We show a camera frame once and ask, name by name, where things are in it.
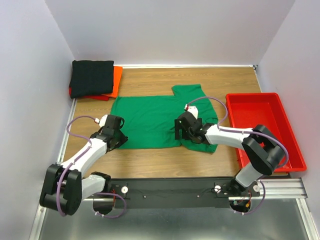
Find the red plastic bin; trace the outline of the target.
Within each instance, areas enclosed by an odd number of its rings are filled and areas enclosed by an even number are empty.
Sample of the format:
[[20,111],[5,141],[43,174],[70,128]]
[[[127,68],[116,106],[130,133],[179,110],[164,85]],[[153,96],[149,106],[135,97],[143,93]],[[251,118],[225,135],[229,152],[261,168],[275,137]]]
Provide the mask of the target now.
[[225,99],[229,122],[233,128],[264,125],[286,147],[289,160],[284,167],[276,170],[277,173],[307,170],[294,131],[277,93],[228,93]]

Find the green t shirt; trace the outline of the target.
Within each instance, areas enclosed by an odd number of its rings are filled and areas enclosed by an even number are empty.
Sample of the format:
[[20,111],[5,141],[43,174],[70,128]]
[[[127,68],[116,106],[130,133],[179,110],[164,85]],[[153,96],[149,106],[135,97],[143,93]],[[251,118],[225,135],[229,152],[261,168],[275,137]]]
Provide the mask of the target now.
[[163,149],[184,146],[188,150],[213,154],[217,146],[196,144],[190,140],[175,138],[175,119],[192,100],[198,116],[204,123],[218,122],[218,116],[200,84],[174,85],[172,95],[119,96],[110,114],[124,118],[122,132],[128,141],[124,150]]

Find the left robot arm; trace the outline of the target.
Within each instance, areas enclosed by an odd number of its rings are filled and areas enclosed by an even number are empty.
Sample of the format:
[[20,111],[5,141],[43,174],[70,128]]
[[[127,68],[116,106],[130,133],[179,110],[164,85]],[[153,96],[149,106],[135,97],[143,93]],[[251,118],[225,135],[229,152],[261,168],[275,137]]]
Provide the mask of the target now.
[[99,125],[98,131],[90,137],[84,136],[87,143],[81,150],[61,164],[51,164],[45,173],[39,204],[58,211],[63,217],[72,216],[82,200],[92,195],[123,199],[115,193],[108,174],[93,172],[89,177],[84,174],[103,155],[128,141],[122,132],[125,120],[112,114],[91,120]]

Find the folded orange t shirt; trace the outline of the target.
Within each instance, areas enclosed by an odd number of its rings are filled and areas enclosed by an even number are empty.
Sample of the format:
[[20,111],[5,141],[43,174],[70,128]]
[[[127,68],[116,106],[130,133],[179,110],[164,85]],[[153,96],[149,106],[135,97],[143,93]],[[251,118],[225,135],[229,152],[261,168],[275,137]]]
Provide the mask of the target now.
[[123,68],[121,66],[114,66],[113,68],[113,90],[112,93],[106,94],[110,98],[116,98],[119,94],[119,87],[122,78]]

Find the folded black t shirt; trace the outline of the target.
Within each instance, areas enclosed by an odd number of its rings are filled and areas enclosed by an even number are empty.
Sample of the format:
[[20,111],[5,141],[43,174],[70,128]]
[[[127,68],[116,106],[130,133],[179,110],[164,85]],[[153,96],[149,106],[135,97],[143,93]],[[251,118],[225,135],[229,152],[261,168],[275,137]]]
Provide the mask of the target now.
[[69,83],[72,99],[113,92],[113,60],[74,60]]

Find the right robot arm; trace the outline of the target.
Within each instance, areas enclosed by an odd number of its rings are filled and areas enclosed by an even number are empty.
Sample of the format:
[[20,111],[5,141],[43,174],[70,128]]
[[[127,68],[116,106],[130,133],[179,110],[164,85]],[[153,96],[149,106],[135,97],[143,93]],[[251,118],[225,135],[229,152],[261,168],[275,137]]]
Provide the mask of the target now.
[[176,139],[190,140],[195,144],[226,145],[243,150],[249,163],[226,185],[226,192],[241,196],[257,180],[270,176],[289,154],[284,145],[269,129],[261,124],[254,128],[223,127],[206,123],[186,111],[174,120]]

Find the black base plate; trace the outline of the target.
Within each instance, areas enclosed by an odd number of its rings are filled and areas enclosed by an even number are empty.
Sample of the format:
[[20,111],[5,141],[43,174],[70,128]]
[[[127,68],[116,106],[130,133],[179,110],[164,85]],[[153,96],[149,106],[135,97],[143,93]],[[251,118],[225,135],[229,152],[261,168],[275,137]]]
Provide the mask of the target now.
[[235,208],[248,212],[260,197],[257,181],[245,190],[233,187],[232,177],[114,178],[108,192],[89,195],[93,210],[107,216],[129,209]]

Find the folded red t shirt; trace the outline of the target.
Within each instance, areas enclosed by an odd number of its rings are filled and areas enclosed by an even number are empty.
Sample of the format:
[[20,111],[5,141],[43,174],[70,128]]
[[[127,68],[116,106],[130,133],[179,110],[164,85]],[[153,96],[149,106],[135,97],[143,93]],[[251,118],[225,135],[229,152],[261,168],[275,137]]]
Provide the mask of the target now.
[[87,95],[82,96],[80,99],[92,99],[92,100],[99,100],[99,101],[108,101],[109,97],[105,95]]

